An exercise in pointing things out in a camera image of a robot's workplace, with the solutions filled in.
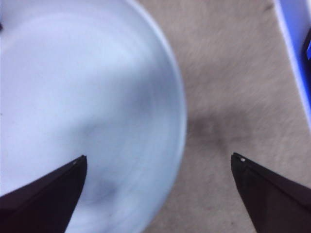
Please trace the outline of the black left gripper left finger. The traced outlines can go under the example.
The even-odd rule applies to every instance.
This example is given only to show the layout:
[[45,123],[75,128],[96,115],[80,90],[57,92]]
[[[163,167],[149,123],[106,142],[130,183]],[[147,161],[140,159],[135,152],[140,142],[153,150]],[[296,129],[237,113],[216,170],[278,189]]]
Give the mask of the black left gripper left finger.
[[87,158],[82,155],[0,198],[2,233],[63,233],[82,193]]

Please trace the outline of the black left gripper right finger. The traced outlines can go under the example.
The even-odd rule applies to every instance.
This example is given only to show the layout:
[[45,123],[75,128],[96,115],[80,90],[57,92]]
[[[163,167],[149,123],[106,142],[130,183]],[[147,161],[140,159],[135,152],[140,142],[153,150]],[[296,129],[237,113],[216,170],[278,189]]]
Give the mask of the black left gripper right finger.
[[231,155],[238,193],[258,233],[309,233],[311,190],[238,154]]

